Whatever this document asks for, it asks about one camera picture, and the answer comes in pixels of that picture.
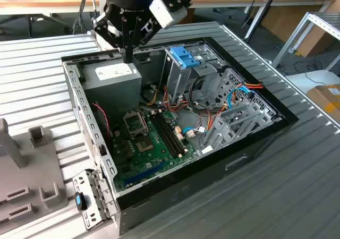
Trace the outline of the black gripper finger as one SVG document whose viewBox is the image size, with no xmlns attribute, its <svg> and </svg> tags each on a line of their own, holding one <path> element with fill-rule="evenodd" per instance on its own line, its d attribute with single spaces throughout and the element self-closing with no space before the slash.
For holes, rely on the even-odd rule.
<svg viewBox="0 0 340 239">
<path fill-rule="evenodd" d="M 109 45 L 111 45 L 113 48 L 118 49 L 118 51 L 122 55 L 122 59 L 124 63 L 130 62 L 130 45 L 127 41 L 129 41 L 129 38 L 127 38 L 124 35 L 123 31 L 118 31 L 114 27 L 114 32 L 111 32 L 109 30 L 109 19 L 106 17 L 105 13 L 102 13 L 100 16 L 97 16 L 96 18 L 92 18 L 92 26 L 95 31 L 95 33 L 102 37 L 104 41 L 106 41 Z"/>
<path fill-rule="evenodd" d="M 161 26 L 153 15 L 150 17 L 137 17 L 130 40 L 129 63 L 133 61 L 134 49 L 140 45 L 145 45 L 160 29 Z"/>
</svg>

